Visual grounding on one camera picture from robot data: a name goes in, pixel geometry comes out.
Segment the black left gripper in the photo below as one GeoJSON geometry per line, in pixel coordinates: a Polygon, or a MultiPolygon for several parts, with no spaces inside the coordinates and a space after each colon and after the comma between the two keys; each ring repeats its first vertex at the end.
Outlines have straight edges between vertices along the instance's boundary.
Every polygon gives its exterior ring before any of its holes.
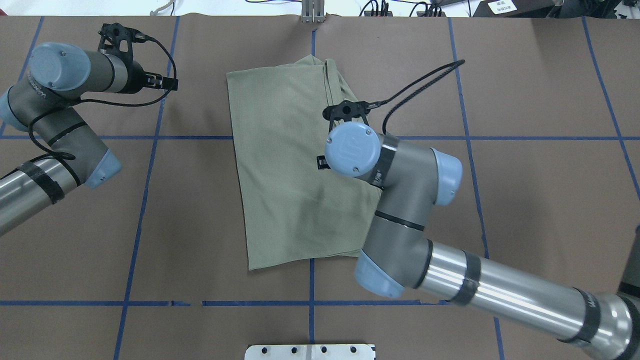
{"type": "Polygon", "coordinates": [[[164,76],[153,73],[150,71],[145,71],[142,75],[141,87],[163,90],[163,91],[177,91],[179,85],[179,79],[176,78],[165,78],[164,76]]]}

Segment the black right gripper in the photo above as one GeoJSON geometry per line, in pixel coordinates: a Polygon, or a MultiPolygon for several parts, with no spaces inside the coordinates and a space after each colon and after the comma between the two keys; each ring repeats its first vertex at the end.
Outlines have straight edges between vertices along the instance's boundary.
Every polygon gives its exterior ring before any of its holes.
{"type": "Polygon", "coordinates": [[[324,155],[318,155],[317,157],[317,169],[318,170],[329,170],[330,165],[327,162],[327,158],[324,155]]]}

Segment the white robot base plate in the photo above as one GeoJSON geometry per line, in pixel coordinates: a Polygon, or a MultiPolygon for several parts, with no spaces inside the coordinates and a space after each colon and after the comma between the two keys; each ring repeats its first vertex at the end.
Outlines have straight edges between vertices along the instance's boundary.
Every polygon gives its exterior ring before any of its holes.
{"type": "Polygon", "coordinates": [[[245,360],[376,360],[374,344],[259,344],[247,347],[245,360]]]}

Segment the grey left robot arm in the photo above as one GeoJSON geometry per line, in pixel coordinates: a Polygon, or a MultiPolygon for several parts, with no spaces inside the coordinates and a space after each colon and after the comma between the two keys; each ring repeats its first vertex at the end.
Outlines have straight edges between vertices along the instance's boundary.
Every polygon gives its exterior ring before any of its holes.
{"type": "Polygon", "coordinates": [[[1,178],[1,234],[62,201],[80,186],[101,186],[122,170],[109,146],[74,109],[87,92],[134,94],[142,88],[178,89],[178,76],[145,71],[133,47],[100,45],[89,51],[44,42],[30,55],[24,78],[1,96],[1,120],[25,132],[42,152],[1,178]]]}

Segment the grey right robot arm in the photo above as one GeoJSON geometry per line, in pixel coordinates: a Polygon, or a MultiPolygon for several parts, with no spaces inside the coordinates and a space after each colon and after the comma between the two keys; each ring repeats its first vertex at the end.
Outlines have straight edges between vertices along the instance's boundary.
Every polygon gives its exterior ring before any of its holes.
{"type": "Polygon", "coordinates": [[[461,161],[359,121],[331,123],[318,164],[381,190],[354,276],[378,296],[406,289],[470,306],[557,341],[596,360],[639,358],[639,239],[615,293],[593,294],[425,238],[434,206],[455,198],[461,161]]]}

